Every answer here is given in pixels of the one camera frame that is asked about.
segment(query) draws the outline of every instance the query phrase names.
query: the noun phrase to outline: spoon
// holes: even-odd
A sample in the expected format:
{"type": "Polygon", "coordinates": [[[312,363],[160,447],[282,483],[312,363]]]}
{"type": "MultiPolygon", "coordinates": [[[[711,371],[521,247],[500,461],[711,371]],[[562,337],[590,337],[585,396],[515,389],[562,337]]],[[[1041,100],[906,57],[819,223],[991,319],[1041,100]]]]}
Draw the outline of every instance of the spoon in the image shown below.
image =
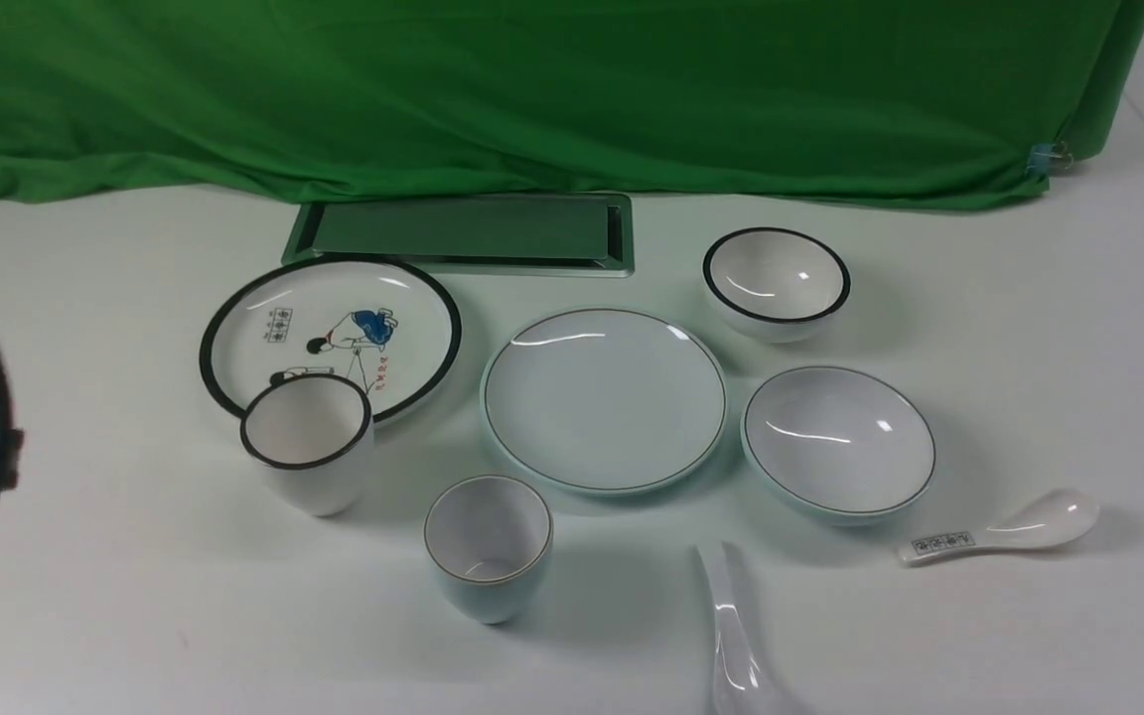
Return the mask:
{"type": "Polygon", "coordinates": [[[1081,538],[1101,515],[1097,500],[1074,488],[1055,488],[1017,515],[980,532],[953,532],[913,539],[899,547],[904,566],[990,551],[1034,551],[1081,538]]]}
{"type": "Polygon", "coordinates": [[[791,700],[757,665],[734,604],[726,545],[697,546],[713,597],[713,709],[718,715],[787,715],[791,700]]]}

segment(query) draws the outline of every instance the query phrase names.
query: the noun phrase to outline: cup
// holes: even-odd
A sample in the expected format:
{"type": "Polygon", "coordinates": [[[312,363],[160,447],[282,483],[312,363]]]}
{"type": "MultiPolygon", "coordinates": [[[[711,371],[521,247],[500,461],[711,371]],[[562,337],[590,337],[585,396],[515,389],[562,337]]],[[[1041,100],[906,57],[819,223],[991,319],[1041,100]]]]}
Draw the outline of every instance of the cup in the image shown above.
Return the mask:
{"type": "Polygon", "coordinates": [[[523,611],[545,578],[554,521],[530,485],[483,475],[435,500],[423,538],[448,602],[480,623],[501,623],[523,611]]]}
{"type": "Polygon", "coordinates": [[[373,456],[373,407],[352,381],[297,375],[254,398],[241,418],[241,444],[281,499],[308,515],[336,515],[364,484],[373,456]]]}

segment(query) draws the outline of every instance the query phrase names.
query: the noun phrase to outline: white table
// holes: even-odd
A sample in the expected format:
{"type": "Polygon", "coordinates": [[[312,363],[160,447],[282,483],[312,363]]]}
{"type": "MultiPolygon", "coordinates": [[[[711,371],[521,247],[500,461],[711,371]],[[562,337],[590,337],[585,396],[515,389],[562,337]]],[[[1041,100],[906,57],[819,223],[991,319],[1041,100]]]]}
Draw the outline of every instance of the white table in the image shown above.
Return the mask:
{"type": "Polygon", "coordinates": [[[707,712],[712,625],[689,547],[721,535],[744,553],[758,654],[799,712],[1144,714],[1144,126],[1129,109],[1079,177],[982,216],[635,207],[630,279],[443,275],[467,332],[454,371],[380,434],[363,501],[315,521],[253,483],[197,374],[210,312],[276,267],[295,208],[215,189],[0,204],[0,341],[27,430],[0,508],[0,712],[707,712]],[[705,247],[763,223],[847,259],[853,294],[829,334],[771,348],[704,307],[705,247]],[[513,626],[467,621],[432,585],[422,516],[444,485],[508,470],[477,415],[490,352],[586,303],[699,334],[736,411],[791,366],[890,381],[934,426],[934,487],[882,529],[826,529],[757,484],[734,439],[644,503],[539,485],[557,524],[548,583],[513,626]],[[893,562],[901,539],[1054,485],[1104,502],[1065,554],[893,562]]]}

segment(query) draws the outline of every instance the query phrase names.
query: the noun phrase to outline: spoon handle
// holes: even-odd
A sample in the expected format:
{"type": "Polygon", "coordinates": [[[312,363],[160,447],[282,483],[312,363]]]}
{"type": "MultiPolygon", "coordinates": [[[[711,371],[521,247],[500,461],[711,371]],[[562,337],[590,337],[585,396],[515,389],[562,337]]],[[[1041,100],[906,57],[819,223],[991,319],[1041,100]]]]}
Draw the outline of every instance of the spoon handle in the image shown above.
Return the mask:
{"type": "Polygon", "coordinates": [[[713,626],[717,630],[717,651],[726,658],[728,669],[737,674],[740,670],[748,674],[753,651],[749,650],[749,635],[745,633],[744,623],[740,621],[739,607],[734,604],[731,573],[726,570],[726,545],[721,540],[713,540],[699,543],[696,549],[700,553],[704,574],[709,581],[713,626]]]}
{"type": "Polygon", "coordinates": [[[904,566],[924,566],[934,564],[935,561],[968,556],[986,551],[990,545],[984,543],[982,534],[953,532],[912,539],[896,549],[896,553],[899,554],[899,562],[904,566]]]}

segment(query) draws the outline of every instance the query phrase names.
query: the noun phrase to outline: green backdrop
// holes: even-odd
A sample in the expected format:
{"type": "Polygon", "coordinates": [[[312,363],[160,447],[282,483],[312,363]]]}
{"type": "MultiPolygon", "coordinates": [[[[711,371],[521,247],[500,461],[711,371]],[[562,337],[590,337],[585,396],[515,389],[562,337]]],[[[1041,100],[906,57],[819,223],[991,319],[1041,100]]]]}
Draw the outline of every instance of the green backdrop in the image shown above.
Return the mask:
{"type": "Polygon", "coordinates": [[[0,198],[980,208],[1103,148],[1144,0],[0,0],[0,198]]]}

